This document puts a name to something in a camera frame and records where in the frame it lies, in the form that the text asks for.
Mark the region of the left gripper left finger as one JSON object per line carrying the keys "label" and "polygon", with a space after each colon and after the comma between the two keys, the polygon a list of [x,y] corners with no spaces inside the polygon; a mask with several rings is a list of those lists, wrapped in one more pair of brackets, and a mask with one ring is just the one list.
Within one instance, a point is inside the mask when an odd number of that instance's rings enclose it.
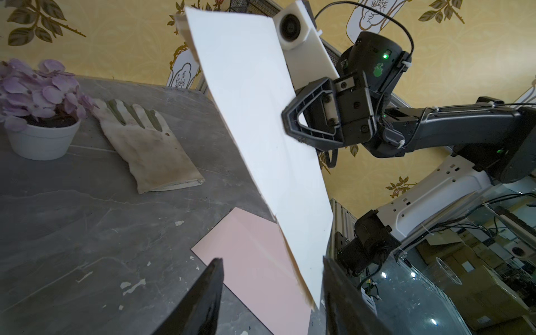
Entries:
{"label": "left gripper left finger", "polygon": [[223,260],[215,258],[153,335],[215,334],[223,280]]}

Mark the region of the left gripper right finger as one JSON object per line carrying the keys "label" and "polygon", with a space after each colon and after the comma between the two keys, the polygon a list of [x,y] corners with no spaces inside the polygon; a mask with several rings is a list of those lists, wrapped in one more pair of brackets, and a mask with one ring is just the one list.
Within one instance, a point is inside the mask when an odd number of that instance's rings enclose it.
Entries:
{"label": "left gripper right finger", "polygon": [[323,259],[323,292],[326,308],[326,333],[330,335],[390,334],[362,294],[331,258]]}

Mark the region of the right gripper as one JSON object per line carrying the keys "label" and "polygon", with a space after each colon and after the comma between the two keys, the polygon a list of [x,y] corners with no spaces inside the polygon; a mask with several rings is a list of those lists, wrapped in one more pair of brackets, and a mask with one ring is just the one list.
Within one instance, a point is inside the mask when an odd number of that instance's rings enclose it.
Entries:
{"label": "right gripper", "polygon": [[[300,89],[282,112],[290,137],[326,152],[368,142],[377,127],[366,74],[327,77]],[[304,126],[326,126],[327,132]]]}

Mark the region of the pink envelope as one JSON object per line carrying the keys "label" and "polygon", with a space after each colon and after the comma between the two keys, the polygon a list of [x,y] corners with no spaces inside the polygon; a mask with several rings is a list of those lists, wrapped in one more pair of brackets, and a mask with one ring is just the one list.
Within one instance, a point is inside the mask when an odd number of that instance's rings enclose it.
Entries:
{"label": "pink envelope", "polygon": [[192,252],[222,259],[223,283],[271,333],[308,333],[312,306],[278,224],[236,207]]}

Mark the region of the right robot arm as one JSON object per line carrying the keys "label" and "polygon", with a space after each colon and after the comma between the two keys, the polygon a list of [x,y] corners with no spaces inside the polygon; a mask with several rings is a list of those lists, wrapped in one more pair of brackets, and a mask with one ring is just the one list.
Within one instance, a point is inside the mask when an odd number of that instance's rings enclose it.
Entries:
{"label": "right robot arm", "polygon": [[535,109],[481,97],[473,105],[390,107],[391,93],[411,55],[392,40],[362,32],[337,64],[339,77],[308,82],[283,111],[286,133],[325,152],[360,144],[377,158],[453,147],[438,169],[416,186],[357,220],[352,241],[336,252],[347,273],[382,265],[412,231],[463,197],[510,184],[535,169]]}

